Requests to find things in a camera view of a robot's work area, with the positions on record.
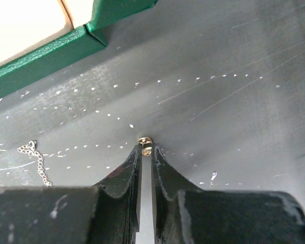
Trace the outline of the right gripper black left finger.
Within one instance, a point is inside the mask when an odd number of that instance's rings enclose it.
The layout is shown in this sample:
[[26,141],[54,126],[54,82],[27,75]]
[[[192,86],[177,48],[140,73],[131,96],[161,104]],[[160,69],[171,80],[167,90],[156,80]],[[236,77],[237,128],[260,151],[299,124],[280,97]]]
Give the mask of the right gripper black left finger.
[[0,243],[135,243],[141,146],[89,187],[0,187]]

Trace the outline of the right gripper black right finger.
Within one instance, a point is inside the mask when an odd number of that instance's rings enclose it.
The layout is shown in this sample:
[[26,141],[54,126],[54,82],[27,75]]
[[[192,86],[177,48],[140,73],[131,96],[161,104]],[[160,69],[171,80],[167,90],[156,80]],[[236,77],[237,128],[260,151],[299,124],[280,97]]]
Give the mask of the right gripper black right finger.
[[206,191],[151,153],[155,243],[305,243],[305,214],[279,191]]

